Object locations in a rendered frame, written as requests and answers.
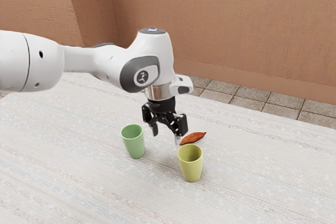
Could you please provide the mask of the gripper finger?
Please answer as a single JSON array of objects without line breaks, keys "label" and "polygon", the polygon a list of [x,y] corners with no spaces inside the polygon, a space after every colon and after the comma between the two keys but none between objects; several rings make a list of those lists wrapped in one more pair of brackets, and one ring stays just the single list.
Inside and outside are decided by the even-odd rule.
[{"label": "gripper finger", "polygon": [[150,129],[152,130],[153,136],[158,135],[158,127],[156,123],[156,118],[154,118],[151,114],[150,108],[147,104],[142,106],[142,117],[144,123],[147,123]]},{"label": "gripper finger", "polygon": [[166,112],[161,117],[161,123],[165,124],[174,134],[175,145],[179,145],[182,137],[187,133],[187,117],[185,114]]}]

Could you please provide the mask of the orange-brown sweet potato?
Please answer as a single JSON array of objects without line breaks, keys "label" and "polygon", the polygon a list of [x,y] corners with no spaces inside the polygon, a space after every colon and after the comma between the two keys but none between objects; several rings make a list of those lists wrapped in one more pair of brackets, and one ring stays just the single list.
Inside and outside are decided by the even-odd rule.
[{"label": "orange-brown sweet potato", "polygon": [[185,136],[179,145],[185,145],[185,144],[192,144],[200,139],[202,139],[206,135],[206,132],[193,132],[187,136]]}]

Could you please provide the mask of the green cup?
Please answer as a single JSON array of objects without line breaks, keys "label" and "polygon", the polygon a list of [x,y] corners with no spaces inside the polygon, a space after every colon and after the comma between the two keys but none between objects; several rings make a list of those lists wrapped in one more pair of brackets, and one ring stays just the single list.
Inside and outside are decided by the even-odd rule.
[{"label": "green cup", "polygon": [[120,132],[122,141],[129,155],[133,159],[141,158],[144,155],[144,134],[142,126],[130,124]]}]

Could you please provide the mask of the yellow-green cup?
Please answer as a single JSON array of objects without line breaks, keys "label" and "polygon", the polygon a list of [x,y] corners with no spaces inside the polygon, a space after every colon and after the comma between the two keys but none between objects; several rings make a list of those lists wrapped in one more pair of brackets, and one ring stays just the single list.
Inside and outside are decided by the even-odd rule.
[{"label": "yellow-green cup", "polygon": [[203,151],[195,144],[186,144],[177,151],[178,164],[184,179],[187,182],[196,182],[200,179],[203,168]]}]

